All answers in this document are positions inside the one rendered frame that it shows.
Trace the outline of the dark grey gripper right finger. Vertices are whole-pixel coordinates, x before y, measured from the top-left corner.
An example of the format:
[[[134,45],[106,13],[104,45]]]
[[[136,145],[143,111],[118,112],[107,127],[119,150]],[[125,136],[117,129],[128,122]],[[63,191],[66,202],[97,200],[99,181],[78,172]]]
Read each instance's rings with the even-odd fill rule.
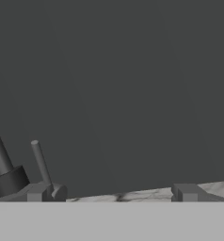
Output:
[[[195,184],[174,184],[171,192],[172,201],[224,201],[223,197],[207,193]]]

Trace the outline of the dark grey faucet spout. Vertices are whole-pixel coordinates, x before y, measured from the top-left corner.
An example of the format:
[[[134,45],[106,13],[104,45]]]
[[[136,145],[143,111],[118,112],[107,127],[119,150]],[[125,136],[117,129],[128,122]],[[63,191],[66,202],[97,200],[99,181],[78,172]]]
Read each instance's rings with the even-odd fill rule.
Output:
[[[30,181],[24,167],[13,166],[0,137],[0,198],[15,194],[29,184]]]

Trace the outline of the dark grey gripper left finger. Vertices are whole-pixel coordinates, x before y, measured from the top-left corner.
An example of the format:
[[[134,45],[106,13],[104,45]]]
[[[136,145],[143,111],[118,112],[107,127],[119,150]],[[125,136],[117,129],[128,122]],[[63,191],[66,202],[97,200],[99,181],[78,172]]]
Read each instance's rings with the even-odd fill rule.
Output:
[[[52,201],[51,186],[30,184],[17,193],[0,198],[0,201]]]

